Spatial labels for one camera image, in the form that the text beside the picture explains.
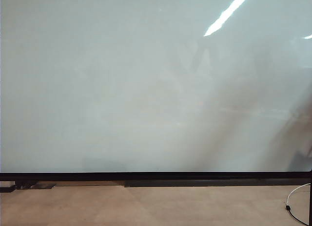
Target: tan floor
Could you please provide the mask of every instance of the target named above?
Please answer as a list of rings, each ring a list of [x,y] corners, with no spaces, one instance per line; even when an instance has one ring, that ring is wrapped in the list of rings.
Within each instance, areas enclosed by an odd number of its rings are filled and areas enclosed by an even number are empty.
[[[1,195],[2,226],[295,226],[294,186],[55,187]],[[291,198],[308,221],[309,187]]]

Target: black stand leg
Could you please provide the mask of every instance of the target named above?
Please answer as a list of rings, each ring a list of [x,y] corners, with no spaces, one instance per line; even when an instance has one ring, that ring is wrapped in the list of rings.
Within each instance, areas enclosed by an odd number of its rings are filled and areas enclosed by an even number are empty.
[[[312,226],[312,185],[310,185],[310,209],[309,209],[309,226]]]

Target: black base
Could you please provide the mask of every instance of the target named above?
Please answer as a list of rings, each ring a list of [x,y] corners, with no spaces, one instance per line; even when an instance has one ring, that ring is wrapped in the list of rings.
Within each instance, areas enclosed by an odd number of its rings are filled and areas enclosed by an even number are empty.
[[[16,190],[16,185],[12,185],[10,187],[0,187],[0,193],[11,193]]]
[[[310,181],[298,179],[229,179],[229,180],[128,180],[125,187],[205,187],[205,186],[300,186]]]

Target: black cable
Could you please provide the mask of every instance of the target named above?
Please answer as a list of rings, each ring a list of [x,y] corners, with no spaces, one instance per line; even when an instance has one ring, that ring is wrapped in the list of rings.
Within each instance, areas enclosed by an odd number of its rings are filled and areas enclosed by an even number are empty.
[[[291,207],[289,205],[286,205],[286,210],[289,212],[289,214],[298,222],[302,223],[303,225],[309,226],[308,224],[306,224],[305,222],[302,222],[301,220],[299,220],[298,218],[296,218],[292,212],[291,212]]]

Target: black bar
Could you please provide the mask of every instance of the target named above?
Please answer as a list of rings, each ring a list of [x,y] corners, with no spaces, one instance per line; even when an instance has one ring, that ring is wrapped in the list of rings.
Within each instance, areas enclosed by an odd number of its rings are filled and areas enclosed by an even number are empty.
[[[229,180],[127,180],[125,187],[300,186],[310,178]]]
[[[223,180],[311,178],[299,172],[85,172],[0,173],[0,181],[119,181],[119,180]]]

